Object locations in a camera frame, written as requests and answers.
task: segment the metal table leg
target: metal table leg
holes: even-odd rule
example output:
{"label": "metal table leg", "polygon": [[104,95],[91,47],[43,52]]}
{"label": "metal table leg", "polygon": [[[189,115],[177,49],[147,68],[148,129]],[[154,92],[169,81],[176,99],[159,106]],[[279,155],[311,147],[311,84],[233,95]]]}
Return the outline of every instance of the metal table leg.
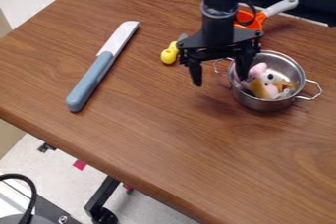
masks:
{"label": "metal table leg", "polygon": [[117,189],[119,183],[119,181],[107,177],[84,207],[84,210],[88,216],[92,218],[94,224],[118,223],[117,216],[110,210],[104,208],[103,205]]}

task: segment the knife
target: knife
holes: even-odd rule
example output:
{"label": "knife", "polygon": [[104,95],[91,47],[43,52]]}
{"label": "knife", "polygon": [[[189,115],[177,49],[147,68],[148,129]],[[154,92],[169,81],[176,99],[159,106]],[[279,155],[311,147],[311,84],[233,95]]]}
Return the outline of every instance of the knife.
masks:
{"label": "knife", "polygon": [[93,64],[66,99],[66,104],[71,112],[79,112],[83,109],[138,26],[139,22],[136,21],[127,21],[120,24],[105,45],[99,50]]}

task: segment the wooden table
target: wooden table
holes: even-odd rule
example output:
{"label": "wooden table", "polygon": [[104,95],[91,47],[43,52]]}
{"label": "wooden table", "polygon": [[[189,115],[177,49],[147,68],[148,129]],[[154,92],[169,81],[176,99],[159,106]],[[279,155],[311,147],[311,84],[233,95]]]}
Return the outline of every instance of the wooden table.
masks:
{"label": "wooden table", "polygon": [[[199,1],[57,0],[0,42],[1,118],[201,223],[336,223],[335,29],[267,21],[263,47],[293,56],[324,93],[264,115],[210,63],[202,88],[161,64],[170,41],[199,28]],[[70,113],[66,96],[126,20],[140,29]]]}

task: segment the saucepan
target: saucepan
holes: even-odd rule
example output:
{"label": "saucepan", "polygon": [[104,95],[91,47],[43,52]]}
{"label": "saucepan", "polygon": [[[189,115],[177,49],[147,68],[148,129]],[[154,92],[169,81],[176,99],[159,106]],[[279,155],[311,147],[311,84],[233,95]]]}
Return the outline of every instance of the saucepan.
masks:
{"label": "saucepan", "polygon": [[[233,61],[229,66],[228,73],[223,73],[218,70],[218,63],[224,59],[220,59],[214,62],[214,72],[220,74],[221,76],[227,77],[232,85],[232,92],[234,97],[244,106],[257,111],[276,111],[284,109],[292,105],[296,100],[303,99],[306,101],[313,101],[317,99],[323,90],[320,84],[316,81],[306,79],[304,69],[291,57],[276,51],[262,50],[258,53],[253,60],[252,65],[258,63],[266,63],[267,66],[274,72],[278,72],[282,75],[284,79],[288,82],[297,84],[296,89],[292,90],[286,97],[269,100],[260,99],[254,97],[252,94],[248,93],[247,90],[241,85],[241,82],[237,80],[235,61]],[[315,84],[318,90],[318,94],[313,97],[305,97],[299,95],[304,89],[306,83]]]}
{"label": "saucepan", "polygon": [[[267,18],[278,15],[282,12],[295,9],[299,5],[299,0],[283,0],[280,1],[256,14],[255,20],[252,24],[244,27],[238,22],[235,22],[236,27],[240,28],[251,28],[251,29],[262,29],[263,23]],[[248,22],[253,18],[253,14],[239,10],[237,15],[237,20],[240,22]]]}

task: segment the stainless steel pot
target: stainless steel pot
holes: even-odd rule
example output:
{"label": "stainless steel pot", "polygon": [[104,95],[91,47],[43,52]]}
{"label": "stainless steel pot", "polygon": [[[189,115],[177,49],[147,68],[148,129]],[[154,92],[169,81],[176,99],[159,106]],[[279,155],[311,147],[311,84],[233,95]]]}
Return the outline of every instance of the stainless steel pot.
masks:
{"label": "stainless steel pot", "polygon": [[[268,68],[272,71],[277,72],[279,75],[292,83],[296,83],[297,89],[292,91],[288,97],[276,100],[266,100],[256,98],[250,94],[248,94],[243,86],[238,82],[235,74],[235,62],[232,61],[228,74],[222,73],[218,70],[218,62],[224,59],[220,59],[214,62],[214,71],[221,76],[227,77],[230,80],[232,85],[232,92],[234,97],[243,105],[249,107],[250,109],[257,111],[276,111],[281,110],[289,105],[291,105],[297,99],[303,99],[307,101],[313,101],[317,99],[322,93],[323,90],[318,82],[306,79],[306,75],[304,69],[291,57],[271,50],[262,50],[257,56],[254,58],[252,65],[256,65],[260,62],[264,62],[267,64]],[[318,89],[318,94],[314,97],[304,97],[299,96],[298,94],[303,90],[306,83],[315,84]]]}

